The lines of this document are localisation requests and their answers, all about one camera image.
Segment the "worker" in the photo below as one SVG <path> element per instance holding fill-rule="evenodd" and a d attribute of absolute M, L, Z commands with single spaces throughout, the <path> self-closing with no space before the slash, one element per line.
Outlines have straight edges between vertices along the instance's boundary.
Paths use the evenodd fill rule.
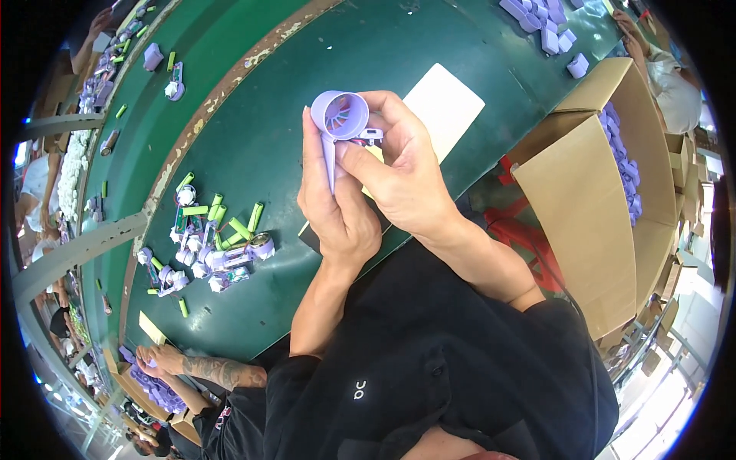
<path fill-rule="evenodd" d="M 698 126 L 703 104 L 701 86 L 693 72 L 671 53 L 649 43 L 625 12 L 615 10 L 613 18 L 623 32 L 624 48 L 649 87 L 665 132 L 684 134 Z"/>
<path fill-rule="evenodd" d="M 49 323 L 49 336 L 61 356 L 67 356 L 67 349 L 62 344 L 62 339 L 71 339 L 74 349 L 78 352 L 83 348 L 82 343 L 77 338 L 74 323 L 71 322 L 69 313 L 69 307 L 59 307 L 51 316 L 51 322 Z"/>
<path fill-rule="evenodd" d="M 59 178 L 61 155 L 49 153 L 33 160 L 23 178 L 21 195 L 15 203 L 15 230 L 21 231 L 24 221 L 37 233 L 55 227 L 50 216 L 60 210 Z"/>
<path fill-rule="evenodd" d="M 618 403 L 581 317 L 462 217 L 401 99 L 360 95 L 368 127 L 385 133 L 386 163 L 337 142 L 334 197 L 319 130 L 302 115 L 297 202 L 322 262 L 291 322 L 289 357 L 268 374 L 264 458 L 592 459 Z M 363 185 L 414 239 L 348 295 L 381 246 Z"/>
<path fill-rule="evenodd" d="M 64 48 L 69 50 L 71 70 L 76 75 L 82 73 L 90 60 L 92 45 L 94 45 L 100 34 L 105 33 L 109 38 L 114 37 L 116 30 L 135 5 L 135 0 L 91 0 L 86 2 L 63 45 Z"/>
<path fill-rule="evenodd" d="M 138 366 L 160 378 L 182 398 L 194 414 L 194 427 L 202 441 L 203 458 L 210 460 L 263 458 L 266 425 L 266 371 L 225 358 L 184 356 L 171 345 L 138 347 Z M 220 407 L 203 397 L 177 374 L 203 378 L 230 393 Z"/>

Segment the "open cardboard box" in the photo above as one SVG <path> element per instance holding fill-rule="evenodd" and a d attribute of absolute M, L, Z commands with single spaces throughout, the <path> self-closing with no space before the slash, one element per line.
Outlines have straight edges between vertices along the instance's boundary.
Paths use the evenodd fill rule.
<path fill-rule="evenodd" d="M 512 173 L 549 240 L 565 285 L 596 340 L 645 305 L 673 243 L 678 218 L 665 136 L 639 71 L 627 57 L 601 61 L 509 153 Z M 598 114 L 621 119 L 639 165 L 643 214 L 636 227 Z"/>
<path fill-rule="evenodd" d="M 695 154 L 695 144 L 686 135 L 665 133 L 667 150 L 670 152 L 670 165 L 675 187 L 685 187 L 687 170 Z"/>

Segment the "tattoo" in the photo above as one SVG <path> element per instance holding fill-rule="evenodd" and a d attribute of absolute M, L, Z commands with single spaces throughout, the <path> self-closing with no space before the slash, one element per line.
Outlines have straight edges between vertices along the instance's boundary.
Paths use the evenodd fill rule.
<path fill-rule="evenodd" d="M 240 386 L 266 386 L 266 371 L 263 367 L 249 366 L 231 359 L 185 356 L 182 368 L 190 377 L 204 378 L 230 391 Z"/>

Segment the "logo on shirt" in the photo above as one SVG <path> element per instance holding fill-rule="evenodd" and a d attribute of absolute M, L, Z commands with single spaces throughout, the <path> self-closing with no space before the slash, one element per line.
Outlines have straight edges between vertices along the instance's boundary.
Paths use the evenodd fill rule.
<path fill-rule="evenodd" d="M 362 382 L 355 382 L 355 393 L 353 394 L 354 400 L 359 400 L 363 396 L 365 396 L 365 392 L 363 391 L 363 388 L 366 387 L 366 381 Z"/>
<path fill-rule="evenodd" d="M 222 426 L 225 424 L 225 421 L 230 416 L 230 412 L 232 409 L 230 409 L 229 406 L 225 406 L 224 409 L 222 409 L 222 412 L 220 412 L 220 416 L 217 417 L 217 423 L 215 423 L 215 428 L 218 430 L 222 429 Z"/>

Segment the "white shirt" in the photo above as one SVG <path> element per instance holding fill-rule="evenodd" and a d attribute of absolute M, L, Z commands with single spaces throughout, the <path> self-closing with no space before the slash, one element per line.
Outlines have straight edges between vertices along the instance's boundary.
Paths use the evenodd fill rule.
<path fill-rule="evenodd" d="M 56 180 L 54 181 L 54 188 L 52 189 L 51 196 L 49 197 L 49 215 L 56 213 L 60 210 L 59 208 L 59 194 L 57 192 L 59 188 L 59 178 L 61 174 L 56 174 Z M 33 196 L 38 200 L 38 205 L 31 211 L 26 220 L 28 226 L 34 232 L 40 232 L 43 228 L 41 227 L 40 210 L 41 203 L 43 202 L 43 195 L 46 193 L 46 182 L 49 177 L 49 156 L 44 155 L 41 158 L 33 160 L 28 165 L 26 170 L 26 177 L 23 179 L 23 188 L 21 193 Z"/>
<path fill-rule="evenodd" d="M 33 248 L 33 255 L 31 255 L 31 262 L 36 262 L 38 259 L 43 257 L 43 249 L 49 248 L 49 249 L 56 249 L 59 246 L 61 246 L 61 240 L 51 240 L 51 239 L 43 239 L 36 244 L 36 247 Z M 49 286 L 46 288 L 46 292 L 51 294 L 54 291 L 53 286 Z"/>
<path fill-rule="evenodd" d="M 680 76 L 680 65 L 672 54 L 650 45 L 646 69 L 649 91 L 665 118 L 667 132 L 684 134 L 698 126 L 700 91 Z"/>

